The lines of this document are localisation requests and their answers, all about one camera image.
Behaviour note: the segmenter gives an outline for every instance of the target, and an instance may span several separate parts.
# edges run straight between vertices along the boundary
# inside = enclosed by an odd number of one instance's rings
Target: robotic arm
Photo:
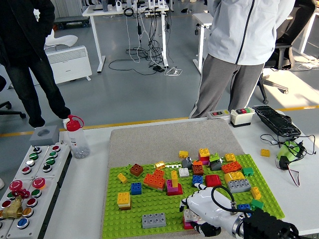
[[[234,238],[239,236],[244,239],[304,239],[298,236],[299,232],[294,225],[277,220],[260,209],[236,209],[236,202],[225,187],[212,188],[198,183],[195,186],[199,191],[182,199],[179,211],[182,212],[184,207],[187,207],[199,215],[205,223],[192,222],[191,225],[205,237],[217,236],[221,228],[224,228]],[[216,191],[216,188],[227,191],[232,201]]]

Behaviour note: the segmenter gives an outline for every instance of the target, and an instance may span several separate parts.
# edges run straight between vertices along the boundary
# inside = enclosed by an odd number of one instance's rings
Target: gray floor
[[[200,80],[200,74],[192,62],[198,51],[199,36],[194,34],[197,22],[192,17],[192,13],[180,12],[184,8],[192,9],[193,13],[200,13],[206,9],[201,0],[195,3],[175,1],[174,12],[171,13],[171,33],[168,41],[170,58],[168,62],[170,66],[176,66],[183,70],[180,76],[175,77],[164,76],[163,73],[143,76],[134,71],[115,71],[108,67],[113,60],[130,59],[129,55],[126,54],[129,41],[124,16],[96,19],[102,54],[106,55],[106,63],[101,74],[96,72],[98,57],[91,27],[81,28],[70,25],[65,30],[57,31],[55,37],[68,34],[79,37],[76,44],[86,46],[93,72],[91,81],[81,78],[58,85],[72,114],[80,116],[85,125],[187,117],[196,100]],[[143,22],[149,31],[150,19],[143,18]],[[316,18],[305,50],[306,54],[315,58],[319,56],[318,28],[319,18]],[[128,29],[131,47],[137,47],[135,19],[128,18]],[[156,33],[156,40],[161,42],[159,31]],[[294,45],[296,48],[299,46],[299,41],[297,40]],[[141,42],[142,47],[147,48],[147,36],[143,36]],[[143,74],[154,72],[144,59],[140,63],[117,62],[112,67],[117,69],[134,68]],[[312,87],[314,92],[319,91],[316,70],[292,72]],[[2,66],[0,66],[0,74],[9,82]],[[61,120],[51,112],[42,89],[39,86],[36,86],[36,89],[46,125],[58,125],[62,128]],[[268,94],[268,99],[269,106],[275,109],[283,108],[280,101],[271,94]],[[12,110],[24,112],[23,105],[14,90],[3,90],[0,93],[0,102],[7,100],[12,103]],[[227,108],[228,101],[229,90],[226,90],[217,108]],[[261,101],[261,93],[259,89],[256,89],[249,105],[261,105]],[[308,105],[313,106],[314,104],[316,105],[315,102],[309,101]],[[295,124],[306,135],[318,135],[319,109],[290,111],[286,114],[292,117]],[[23,120],[19,116],[0,116],[0,134],[25,131],[33,131],[33,128],[28,124],[28,117]],[[6,187],[12,181],[30,146],[29,138],[30,135],[0,137],[0,178],[4,180]],[[5,189],[0,190],[0,197],[4,191]]]

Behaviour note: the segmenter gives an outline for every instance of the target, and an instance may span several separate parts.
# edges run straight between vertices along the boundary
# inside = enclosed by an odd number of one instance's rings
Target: gray pants
[[[189,118],[206,117],[208,112],[215,110],[230,80],[228,110],[246,108],[263,67],[264,64],[236,65],[207,55],[203,64],[198,99]]]

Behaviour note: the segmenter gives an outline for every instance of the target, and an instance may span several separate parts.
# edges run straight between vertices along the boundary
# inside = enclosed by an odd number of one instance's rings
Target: white jacket
[[[207,7],[214,18],[208,54],[238,65],[265,63],[274,52],[276,29],[294,3],[295,0],[208,0]]]

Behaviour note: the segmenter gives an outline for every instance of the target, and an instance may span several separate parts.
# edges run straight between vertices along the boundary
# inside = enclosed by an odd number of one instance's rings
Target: green lego baseplate
[[[273,193],[270,191],[265,179],[258,170],[252,157],[249,154],[236,155],[235,157],[243,168],[253,168],[254,175],[246,178],[249,180],[252,187],[259,188],[259,191],[262,195],[259,201],[264,203],[263,210],[268,212],[270,215],[275,216],[277,219],[283,218],[285,216],[283,211],[278,205]],[[166,162],[165,164],[179,165],[181,162]],[[120,210],[117,205],[118,193],[131,192],[131,183],[141,182],[143,184],[146,174],[152,174],[155,171],[154,164],[142,165],[144,169],[143,175],[139,179],[136,179],[127,172],[128,167],[129,166],[110,169],[102,238],[125,238],[183,231],[183,212],[179,212],[179,204],[181,199],[188,197],[198,190],[197,188],[192,187],[191,184],[193,172],[189,170],[189,177],[178,178],[178,183],[181,184],[183,188],[182,195],[167,196],[166,189],[163,192],[159,192],[143,185],[141,195],[131,195],[132,208],[130,210]],[[227,187],[224,180],[224,173],[221,170],[211,171],[210,167],[206,165],[203,165],[203,169],[203,184],[205,184],[205,175],[217,174],[220,177],[222,185]],[[178,168],[166,167],[162,170],[165,172],[164,179],[170,179],[170,172],[172,170],[178,171]],[[117,178],[119,173],[123,173],[126,176],[128,183],[123,184]],[[229,198],[227,193],[225,193],[223,190],[217,190]],[[251,192],[234,193],[233,195],[237,204],[250,204],[253,199]],[[166,227],[150,229],[142,228],[142,216],[144,214],[162,212],[166,215]]]

